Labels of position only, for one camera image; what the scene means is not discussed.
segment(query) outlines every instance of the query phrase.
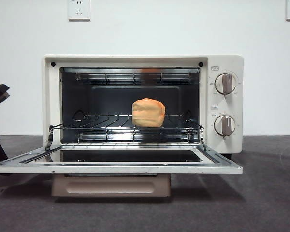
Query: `temperature knob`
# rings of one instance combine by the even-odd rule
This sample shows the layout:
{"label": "temperature knob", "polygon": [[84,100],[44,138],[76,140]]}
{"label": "temperature knob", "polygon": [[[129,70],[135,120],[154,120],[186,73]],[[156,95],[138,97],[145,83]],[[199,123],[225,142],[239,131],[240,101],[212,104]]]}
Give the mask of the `temperature knob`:
{"label": "temperature knob", "polygon": [[220,116],[216,119],[214,128],[219,135],[229,136],[235,130],[235,121],[229,116]]}
{"label": "temperature knob", "polygon": [[215,80],[216,90],[224,95],[232,93],[235,89],[236,79],[229,73],[219,75]]}

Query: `door hinge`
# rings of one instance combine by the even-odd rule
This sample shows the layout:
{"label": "door hinge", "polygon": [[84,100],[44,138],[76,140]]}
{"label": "door hinge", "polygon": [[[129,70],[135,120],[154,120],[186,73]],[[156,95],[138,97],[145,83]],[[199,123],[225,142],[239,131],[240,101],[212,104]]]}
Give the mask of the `door hinge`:
{"label": "door hinge", "polygon": [[207,151],[206,150],[206,145],[205,145],[204,140],[203,140],[203,130],[204,130],[204,127],[202,125],[200,125],[199,138],[200,138],[200,141],[201,141],[201,143],[203,145],[204,151]]}

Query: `white wall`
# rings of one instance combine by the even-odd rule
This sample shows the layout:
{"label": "white wall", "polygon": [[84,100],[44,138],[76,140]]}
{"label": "white wall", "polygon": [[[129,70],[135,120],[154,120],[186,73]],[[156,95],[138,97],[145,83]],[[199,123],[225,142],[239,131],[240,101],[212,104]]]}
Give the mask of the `white wall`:
{"label": "white wall", "polygon": [[0,134],[42,134],[44,54],[240,54],[244,134],[290,135],[290,22],[284,0],[0,0]]}

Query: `oven door glass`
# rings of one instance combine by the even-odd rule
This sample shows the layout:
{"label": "oven door glass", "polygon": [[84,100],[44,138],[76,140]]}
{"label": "oven door glass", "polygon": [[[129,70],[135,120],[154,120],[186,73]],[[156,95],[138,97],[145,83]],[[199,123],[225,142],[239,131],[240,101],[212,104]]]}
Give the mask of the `oven door glass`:
{"label": "oven door glass", "polygon": [[44,148],[0,162],[0,173],[241,174],[242,167],[202,145],[75,145]]}

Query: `baked bread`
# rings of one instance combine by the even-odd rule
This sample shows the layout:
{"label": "baked bread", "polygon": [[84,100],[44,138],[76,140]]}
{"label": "baked bread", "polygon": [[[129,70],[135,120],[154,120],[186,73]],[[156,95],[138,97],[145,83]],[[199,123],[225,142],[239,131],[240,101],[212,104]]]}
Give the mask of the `baked bread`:
{"label": "baked bread", "polygon": [[154,99],[144,98],[132,105],[132,123],[139,127],[161,127],[164,121],[165,107]]}

